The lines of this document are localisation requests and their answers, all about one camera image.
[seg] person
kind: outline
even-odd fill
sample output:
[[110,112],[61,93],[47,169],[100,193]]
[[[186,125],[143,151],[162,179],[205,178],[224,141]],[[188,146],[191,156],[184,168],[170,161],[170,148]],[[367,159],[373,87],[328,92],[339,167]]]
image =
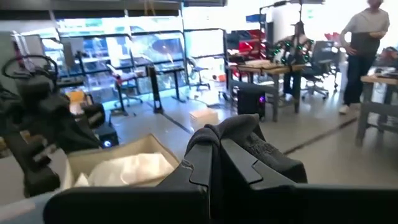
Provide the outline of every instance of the person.
[[[289,57],[294,57],[295,56],[295,51],[297,49],[297,38],[298,38],[298,42],[299,44],[304,44],[308,41],[307,36],[305,35],[305,31],[304,31],[304,23],[303,22],[298,22],[294,25],[294,35],[290,35],[288,37],[283,38],[280,41],[292,41],[293,46],[290,48],[289,51]],[[293,77],[293,87],[290,86],[290,81]],[[290,73],[286,73],[284,75],[284,95],[286,94],[290,94],[294,96],[294,93],[297,92],[298,88],[300,88],[299,86],[299,75],[296,75],[296,72],[290,72]]]
[[[358,108],[363,90],[361,76],[367,75],[376,58],[380,40],[390,26],[389,15],[380,9],[383,0],[368,0],[369,8],[356,14],[341,31],[340,42],[348,54],[347,86],[340,114],[346,114],[350,108]],[[351,32],[351,43],[345,41],[345,35]]]

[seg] office chair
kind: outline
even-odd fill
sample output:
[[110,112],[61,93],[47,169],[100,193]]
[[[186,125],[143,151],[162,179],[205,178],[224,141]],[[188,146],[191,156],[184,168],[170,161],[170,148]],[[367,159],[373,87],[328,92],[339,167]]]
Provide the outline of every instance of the office chair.
[[305,88],[301,89],[306,91],[302,95],[303,100],[307,95],[313,95],[314,93],[321,94],[324,100],[329,97],[329,91],[324,87],[319,87],[317,83],[323,84],[325,74],[330,73],[330,64],[333,62],[332,47],[333,43],[329,41],[315,43],[312,57],[310,58],[310,66],[305,67],[302,72],[302,77],[307,81]]
[[200,75],[201,71],[208,70],[208,68],[199,67],[198,64],[197,64],[197,61],[195,59],[193,59],[193,58],[187,58],[187,62],[189,64],[189,66],[191,66],[191,68],[192,68],[191,73],[189,74],[189,77],[192,80],[194,80],[194,79],[196,79],[196,74],[199,74],[199,82],[198,83],[194,83],[194,84],[190,84],[189,87],[195,86],[197,88],[197,91],[198,91],[201,86],[206,86],[210,90],[210,84],[209,83],[204,83],[203,80],[201,79],[201,75]]
[[[135,73],[124,73],[121,70],[116,70],[110,63],[107,63],[106,66],[109,68],[110,74],[115,79],[114,92],[119,96],[119,102],[115,102],[114,107],[117,107],[117,104],[120,103],[120,108],[118,108],[118,110],[127,116],[123,100],[127,100],[127,106],[130,106],[130,99],[138,100],[142,103],[142,99],[129,94],[131,90],[135,90],[136,94],[139,95],[137,76]],[[129,83],[131,80],[134,80],[135,85]]]

